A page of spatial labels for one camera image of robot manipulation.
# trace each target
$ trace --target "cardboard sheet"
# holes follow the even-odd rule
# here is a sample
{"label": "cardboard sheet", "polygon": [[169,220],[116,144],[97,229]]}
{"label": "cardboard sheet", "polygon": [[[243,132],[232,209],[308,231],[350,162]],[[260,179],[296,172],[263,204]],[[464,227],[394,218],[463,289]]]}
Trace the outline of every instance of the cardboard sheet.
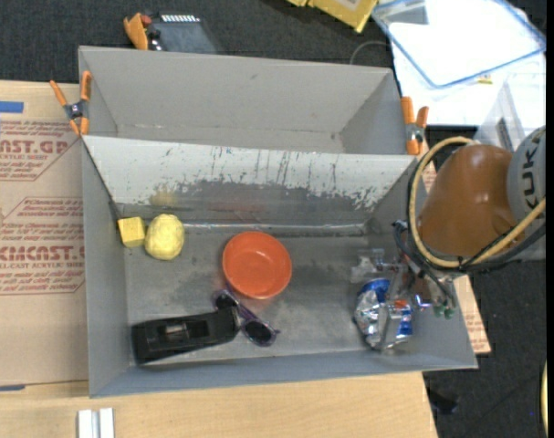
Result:
{"label": "cardboard sheet", "polygon": [[85,380],[80,141],[48,83],[0,81],[0,101],[21,104],[0,106],[0,386]]}

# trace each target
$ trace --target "gray box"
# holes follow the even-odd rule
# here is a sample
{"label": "gray box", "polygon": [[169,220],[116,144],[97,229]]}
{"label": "gray box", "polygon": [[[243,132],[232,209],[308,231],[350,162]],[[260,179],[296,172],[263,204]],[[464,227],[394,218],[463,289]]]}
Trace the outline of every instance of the gray box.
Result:
{"label": "gray box", "polygon": [[[370,349],[351,320],[361,249],[396,255],[414,159],[392,71],[253,57],[81,47],[93,76],[83,137],[90,396],[473,368],[461,314],[417,313],[416,335]],[[119,215],[176,214],[173,261],[126,248]],[[221,254],[244,230],[278,238],[287,289],[243,301],[281,332],[138,367],[130,327],[212,311]]]}

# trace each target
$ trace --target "wire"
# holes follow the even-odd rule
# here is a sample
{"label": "wire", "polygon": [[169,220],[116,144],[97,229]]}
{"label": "wire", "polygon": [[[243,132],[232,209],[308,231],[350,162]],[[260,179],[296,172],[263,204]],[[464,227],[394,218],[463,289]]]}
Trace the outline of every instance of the wire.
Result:
{"label": "wire", "polygon": [[350,65],[353,65],[353,62],[355,61],[355,58],[358,55],[358,52],[360,52],[366,46],[385,46],[385,47],[389,47],[389,45],[386,42],[382,42],[381,40],[369,40],[367,42],[364,42],[363,44],[360,44],[359,46],[357,46],[356,49],[351,54]]}
{"label": "wire", "polygon": [[427,248],[426,244],[423,242],[421,236],[419,235],[418,228],[416,226],[416,189],[421,181],[423,176],[424,168],[429,164],[437,152],[443,149],[446,146],[452,144],[472,144],[476,143],[474,140],[468,138],[457,136],[454,138],[448,138],[446,140],[440,141],[433,146],[419,161],[416,169],[414,170],[413,178],[411,180],[409,191],[408,191],[408,226],[410,229],[410,236],[413,240],[413,243],[418,250],[418,252],[431,264],[435,265],[438,268],[445,269],[459,269],[463,268],[470,269],[472,268],[471,263],[474,264],[481,263],[487,260],[490,256],[499,253],[506,246],[510,245],[520,234],[522,234],[526,228],[531,225],[539,215],[541,215],[546,208],[546,196],[538,203],[537,206],[528,213],[520,223],[515,225],[510,232],[505,235],[503,238],[500,238],[497,243],[494,245],[490,244],[484,248],[477,255],[472,256],[471,258],[463,259],[461,256],[457,257],[456,260],[453,259],[444,259],[433,255],[431,251]]}

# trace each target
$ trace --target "metal bracket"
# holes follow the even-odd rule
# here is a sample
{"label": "metal bracket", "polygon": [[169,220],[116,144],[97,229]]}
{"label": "metal bracket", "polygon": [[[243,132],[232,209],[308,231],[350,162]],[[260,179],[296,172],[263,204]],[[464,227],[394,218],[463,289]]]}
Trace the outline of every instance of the metal bracket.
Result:
{"label": "metal bracket", "polygon": [[111,408],[78,411],[78,438],[114,438],[114,411]]}

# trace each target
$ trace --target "black device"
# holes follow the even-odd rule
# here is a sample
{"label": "black device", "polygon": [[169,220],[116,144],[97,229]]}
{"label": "black device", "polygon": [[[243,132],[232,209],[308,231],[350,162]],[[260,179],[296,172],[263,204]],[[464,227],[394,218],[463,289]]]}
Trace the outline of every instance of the black device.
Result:
{"label": "black device", "polygon": [[127,16],[124,27],[134,46],[143,50],[197,54],[223,52],[199,16],[176,11],[145,10]]}
{"label": "black device", "polygon": [[132,345],[142,365],[235,338],[240,324],[236,308],[186,317],[143,321],[131,327]]}

